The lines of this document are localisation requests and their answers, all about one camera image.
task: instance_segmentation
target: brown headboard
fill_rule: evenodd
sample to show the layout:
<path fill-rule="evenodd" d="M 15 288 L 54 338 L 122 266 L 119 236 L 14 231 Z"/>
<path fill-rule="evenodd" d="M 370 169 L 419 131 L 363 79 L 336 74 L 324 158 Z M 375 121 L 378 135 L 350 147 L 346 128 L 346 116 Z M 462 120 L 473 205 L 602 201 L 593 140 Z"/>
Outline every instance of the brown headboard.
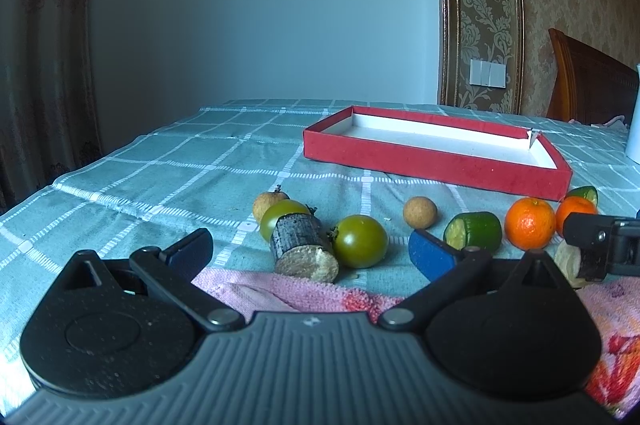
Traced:
<path fill-rule="evenodd" d="M 559 30 L 551 28 L 549 35 L 558 76 L 546 116 L 604 124 L 625 115 L 625 124 L 630 124 L 638 96 L 638 72 Z"/>

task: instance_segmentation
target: orange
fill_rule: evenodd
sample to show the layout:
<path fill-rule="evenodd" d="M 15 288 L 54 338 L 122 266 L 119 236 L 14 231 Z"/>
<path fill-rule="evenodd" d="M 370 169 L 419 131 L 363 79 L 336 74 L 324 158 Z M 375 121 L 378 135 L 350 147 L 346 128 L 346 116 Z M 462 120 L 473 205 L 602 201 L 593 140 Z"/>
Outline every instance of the orange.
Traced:
<path fill-rule="evenodd" d="M 548 245 L 556 230 L 556 215 L 545 200 L 522 198 L 504 218 L 504 233 L 512 245 L 528 250 Z"/>
<path fill-rule="evenodd" d="M 556 211 L 556 231 L 562 237 L 562 228 L 564 227 L 564 220 L 572 212 L 582 212 L 583 214 L 597 214 L 598 209 L 596 206 L 585 198 L 578 198 L 578 196 L 569 196 L 564 198 L 558 210 Z"/>

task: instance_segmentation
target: curtain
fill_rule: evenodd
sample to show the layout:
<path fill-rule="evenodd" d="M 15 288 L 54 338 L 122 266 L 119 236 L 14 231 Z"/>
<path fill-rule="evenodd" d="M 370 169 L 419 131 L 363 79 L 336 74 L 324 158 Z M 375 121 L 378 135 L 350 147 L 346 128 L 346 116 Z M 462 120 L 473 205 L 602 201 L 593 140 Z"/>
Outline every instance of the curtain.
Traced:
<path fill-rule="evenodd" d="M 99 157 L 86 0 L 0 0 L 0 213 Z"/>

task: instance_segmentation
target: red box lid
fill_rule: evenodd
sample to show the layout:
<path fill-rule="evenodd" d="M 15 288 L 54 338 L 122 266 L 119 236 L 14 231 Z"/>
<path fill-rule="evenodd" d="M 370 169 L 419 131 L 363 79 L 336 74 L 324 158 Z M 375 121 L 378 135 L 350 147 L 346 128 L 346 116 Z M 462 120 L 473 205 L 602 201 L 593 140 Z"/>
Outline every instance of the red box lid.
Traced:
<path fill-rule="evenodd" d="M 529 135 L 481 120 L 351 106 L 306 128 L 303 143 L 310 160 L 558 201 L 571 167 L 543 134 L 532 145 Z"/>

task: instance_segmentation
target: teal checkered bedsheet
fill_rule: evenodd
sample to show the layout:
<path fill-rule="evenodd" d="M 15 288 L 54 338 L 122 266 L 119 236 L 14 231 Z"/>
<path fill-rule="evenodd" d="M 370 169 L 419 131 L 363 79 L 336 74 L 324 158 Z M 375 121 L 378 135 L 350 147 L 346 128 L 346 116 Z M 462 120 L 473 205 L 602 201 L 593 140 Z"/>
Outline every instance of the teal checkered bedsheet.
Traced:
<path fill-rule="evenodd" d="M 302 156 L 302 130 L 351 104 L 317 100 L 236 101 L 140 136 L 82 170 L 60 177 L 0 217 L 0 411 L 32 391 L 18 355 L 20 333 L 69 257 L 82 248 L 105 259 L 143 245 L 168 246 L 198 227 L 211 231 L 212 267 L 272 271 L 268 245 L 255 231 L 252 203 L 281 184 L 290 197 L 318 207 L 330 227 L 348 214 L 370 214 L 390 236 L 382 264 L 342 272 L 338 282 L 406 296 L 427 281 L 413 267 L 402 205 L 426 195 L 441 217 L 488 210 L 503 218 L 515 196 L 318 163 Z M 595 185 L 603 213 L 635 215 L 640 166 L 624 156 L 625 136 L 610 129 L 439 106 L 374 104 L 480 118 L 541 129 L 574 169 L 572 186 Z M 558 239 L 549 247 L 553 252 Z M 519 257 L 503 243 L 499 256 Z"/>

